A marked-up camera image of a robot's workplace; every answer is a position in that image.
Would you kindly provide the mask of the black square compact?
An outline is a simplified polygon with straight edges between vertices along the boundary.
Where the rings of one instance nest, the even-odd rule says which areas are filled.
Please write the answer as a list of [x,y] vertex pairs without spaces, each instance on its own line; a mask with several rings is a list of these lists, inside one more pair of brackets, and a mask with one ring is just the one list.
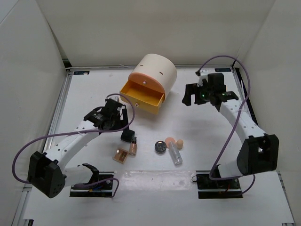
[[131,143],[134,136],[135,136],[135,132],[133,130],[125,129],[125,130],[123,130],[123,132],[120,136],[120,139],[124,142]]

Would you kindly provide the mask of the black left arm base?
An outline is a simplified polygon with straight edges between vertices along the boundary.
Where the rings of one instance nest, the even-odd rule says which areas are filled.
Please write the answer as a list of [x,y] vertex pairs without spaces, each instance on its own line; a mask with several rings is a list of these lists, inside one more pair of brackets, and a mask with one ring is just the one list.
[[83,163],[83,167],[92,172],[87,183],[73,185],[70,188],[70,197],[85,198],[114,198],[120,182],[113,174],[101,173],[96,167]]

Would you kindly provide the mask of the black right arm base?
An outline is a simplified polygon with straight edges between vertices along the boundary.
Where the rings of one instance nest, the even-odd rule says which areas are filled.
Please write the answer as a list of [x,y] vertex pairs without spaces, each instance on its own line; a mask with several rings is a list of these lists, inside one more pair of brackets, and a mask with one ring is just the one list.
[[196,174],[191,178],[197,184],[199,199],[240,199],[243,198],[238,179],[211,180],[208,173]]

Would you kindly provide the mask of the cream round drawer organizer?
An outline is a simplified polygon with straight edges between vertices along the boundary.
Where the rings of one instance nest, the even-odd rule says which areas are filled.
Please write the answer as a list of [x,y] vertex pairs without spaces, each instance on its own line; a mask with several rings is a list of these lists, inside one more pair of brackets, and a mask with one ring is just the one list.
[[144,73],[156,79],[164,88],[165,96],[170,93],[176,79],[177,69],[166,57],[147,54],[131,73]]

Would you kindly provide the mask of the yellow drawer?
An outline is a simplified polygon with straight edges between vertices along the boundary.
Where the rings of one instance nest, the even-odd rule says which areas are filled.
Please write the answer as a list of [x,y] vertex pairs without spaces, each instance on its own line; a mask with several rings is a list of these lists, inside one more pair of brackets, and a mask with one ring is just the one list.
[[121,97],[123,101],[130,102],[133,106],[152,114],[158,114],[165,100],[164,93],[152,90],[130,80],[121,89],[120,94],[129,100],[127,101],[124,97]]

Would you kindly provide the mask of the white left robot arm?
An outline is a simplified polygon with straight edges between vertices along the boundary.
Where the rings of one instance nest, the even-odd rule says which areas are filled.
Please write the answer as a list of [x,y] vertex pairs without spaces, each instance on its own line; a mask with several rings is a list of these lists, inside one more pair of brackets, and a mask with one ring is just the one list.
[[104,106],[89,112],[73,133],[43,153],[30,157],[27,180],[48,198],[56,197],[65,187],[91,189],[100,184],[99,170],[83,163],[67,168],[68,162],[90,141],[104,132],[128,130],[126,106],[109,98]]

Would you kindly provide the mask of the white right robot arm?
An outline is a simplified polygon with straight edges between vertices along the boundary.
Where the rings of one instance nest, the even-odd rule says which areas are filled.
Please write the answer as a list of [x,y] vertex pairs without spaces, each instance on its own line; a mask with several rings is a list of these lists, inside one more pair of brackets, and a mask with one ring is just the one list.
[[262,130],[242,109],[242,102],[233,91],[227,91],[222,73],[201,75],[197,83],[187,84],[182,103],[210,103],[233,127],[242,143],[237,158],[229,163],[215,161],[209,173],[213,186],[222,188],[230,179],[274,171],[277,168],[279,139]]

